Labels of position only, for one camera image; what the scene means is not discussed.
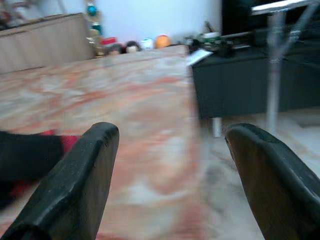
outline blue ornament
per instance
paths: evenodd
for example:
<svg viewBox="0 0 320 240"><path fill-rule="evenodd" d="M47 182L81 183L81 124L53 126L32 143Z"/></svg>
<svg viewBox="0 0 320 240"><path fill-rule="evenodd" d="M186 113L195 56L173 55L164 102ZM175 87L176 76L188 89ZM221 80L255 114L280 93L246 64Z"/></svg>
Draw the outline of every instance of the blue ornament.
<svg viewBox="0 0 320 240"><path fill-rule="evenodd" d="M91 17L94 17L95 15L97 15L97 8L94 5L88 5L86 11L88 15L90 15Z"/></svg>

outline red sock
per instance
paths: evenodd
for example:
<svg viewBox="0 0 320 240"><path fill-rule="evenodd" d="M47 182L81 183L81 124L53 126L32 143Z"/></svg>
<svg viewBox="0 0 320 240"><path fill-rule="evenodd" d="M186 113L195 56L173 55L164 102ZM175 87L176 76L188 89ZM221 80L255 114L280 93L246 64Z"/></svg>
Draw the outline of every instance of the red sock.
<svg viewBox="0 0 320 240"><path fill-rule="evenodd" d="M73 145L78 141L80 136L60 136L61 137L61 142L63 144L63 150L64 153L68 153Z"/></svg>
<svg viewBox="0 0 320 240"><path fill-rule="evenodd" d="M56 130L43 131L43 132L40 133L40 135L44 135L44 136L56 135Z"/></svg>

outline black furniture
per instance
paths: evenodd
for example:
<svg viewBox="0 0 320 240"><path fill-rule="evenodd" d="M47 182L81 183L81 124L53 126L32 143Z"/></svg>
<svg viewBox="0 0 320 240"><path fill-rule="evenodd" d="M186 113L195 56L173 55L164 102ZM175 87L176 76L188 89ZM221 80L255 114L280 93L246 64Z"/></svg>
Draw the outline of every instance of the black furniture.
<svg viewBox="0 0 320 240"><path fill-rule="evenodd" d="M225 0L222 1L222 33L230 35L265 28L267 15L251 15L252 7L279 2L280 0ZM286 24L298 21L306 7L291 9L287 12ZM320 9L313 15L312 21L320 19Z"/></svg>
<svg viewBox="0 0 320 240"><path fill-rule="evenodd" d="M319 178L283 142L254 125L231 125L225 138L264 238L320 239Z"/></svg>
<svg viewBox="0 0 320 240"><path fill-rule="evenodd" d="M93 125L42 179L1 240L95 240L118 145L115 125Z"/></svg>
<svg viewBox="0 0 320 240"><path fill-rule="evenodd" d="M279 110L320 106L320 38L297 42L282 67ZM192 67L201 119L265 113L268 51L239 49L223 58L211 55Z"/></svg>

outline metal stand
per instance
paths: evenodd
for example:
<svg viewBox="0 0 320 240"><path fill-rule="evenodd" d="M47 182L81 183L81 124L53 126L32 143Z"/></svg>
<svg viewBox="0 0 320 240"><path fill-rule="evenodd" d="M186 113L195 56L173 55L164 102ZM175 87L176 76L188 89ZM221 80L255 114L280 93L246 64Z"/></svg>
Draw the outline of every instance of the metal stand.
<svg viewBox="0 0 320 240"><path fill-rule="evenodd" d="M213 136L219 138L222 136L222 118L214 117L212 119Z"/></svg>
<svg viewBox="0 0 320 240"><path fill-rule="evenodd" d="M269 78L267 93L267 130L276 133L277 118L280 101L281 66L284 55L289 48L299 39L302 29L317 10L320 0L284 0L252 8L252 15L272 13L269 17ZM290 9L307 6L298 22L292 28L287 40L283 40L283 28L286 13Z"/></svg>

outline leg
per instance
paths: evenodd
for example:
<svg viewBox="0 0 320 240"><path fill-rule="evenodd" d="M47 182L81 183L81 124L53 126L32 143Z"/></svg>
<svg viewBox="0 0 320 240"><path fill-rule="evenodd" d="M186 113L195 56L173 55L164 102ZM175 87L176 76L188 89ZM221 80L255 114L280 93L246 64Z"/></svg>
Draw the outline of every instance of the leg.
<svg viewBox="0 0 320 240"><path fill-rule="evenodd" d="M222 118L214 117L212 119L213 136L219 138L222 136Z"/></svg>
<svg viewBox="0 0 320 240"><path fill-rule="evenodd" d="M37 180L63 157L60 136L0 132L0 181Z"/></svg>

